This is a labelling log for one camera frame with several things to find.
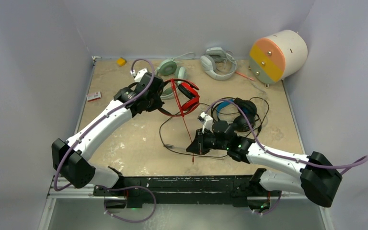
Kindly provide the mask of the red headphones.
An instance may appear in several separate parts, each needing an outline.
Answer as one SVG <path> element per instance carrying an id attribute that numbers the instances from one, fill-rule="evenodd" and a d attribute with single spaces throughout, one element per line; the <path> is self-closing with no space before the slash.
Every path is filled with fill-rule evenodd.
<path id="1" fill-rule="evenodd" d="M 193 112 L 200 102 L 200 88 L 189 80 L 170 79 L 164 81 L 164 86 L 172 87 L 174 100 L 179 111 L 175 114 L 166 109 L 160 108 L 158 111 L 168 117 L 186 116 Z"/>

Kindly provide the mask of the black blue headphones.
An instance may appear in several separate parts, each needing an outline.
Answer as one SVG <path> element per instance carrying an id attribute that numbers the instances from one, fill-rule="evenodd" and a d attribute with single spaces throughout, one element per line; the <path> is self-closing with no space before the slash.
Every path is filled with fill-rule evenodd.
<path id="1" fill-rule="evenodd" d="M 214 122 L 220 121 L 220 111 L 226 106 L 230 105 L 231 102 L 233 102 L 240 108 L 240 110 L 237 111 L 237 113 L 239 113 L 239 116 L 237 116 L 232 122 L 234 130 L 238 132 L 250 131 L 247 122 L 249 122 L 251 126 L 254 127 L 255 117 L 257 115 L 257 107 L 253 102 L 248 100 L 243 100 L 240 98 L 227 98 L 227 101 L 222 101 L 214 105 L 214 107 L 212 107 L 211 109 L 211 116 L 213 117 Z"/>

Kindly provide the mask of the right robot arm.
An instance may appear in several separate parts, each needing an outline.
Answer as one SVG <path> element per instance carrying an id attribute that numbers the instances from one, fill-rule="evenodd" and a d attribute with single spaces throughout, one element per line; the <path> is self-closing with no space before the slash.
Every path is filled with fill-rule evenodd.
<path id="1" fill-rule="evenodd" d="M 186 148 L 197 155 L 210 150 L 224 150 L 237 162 L 269 167 L 250 181 L 250 189 L 256 195 L 274 190 L 292 192 L 319 206 L 331 207 L 342 181 L 342 175 L 323 154 L 295 154 L 259 145 L 254 139 L 239 136 L 225 121 L 196 130 Z"/>

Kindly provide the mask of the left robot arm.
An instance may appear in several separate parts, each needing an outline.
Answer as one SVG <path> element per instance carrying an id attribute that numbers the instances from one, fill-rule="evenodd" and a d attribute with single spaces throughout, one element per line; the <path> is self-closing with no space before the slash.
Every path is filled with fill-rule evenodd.
<path id="1" fill-rule="evenodd" d="M 56 139 L 51 145 L 55 180 L 62 175 L 75 188 L 93 184 L 104 186 L 112 196 L 120 195 L 124 189 L 124 183 L 119 180 L 121 172 L 111 166 L 95 166 L 89 160 L 122 124 L 144 111 L 160 109 L 164 85 L 162 78 L 143 69 L 135 77 L 135 89 L 122 88 L 80 132 L 65 141 Z"/>

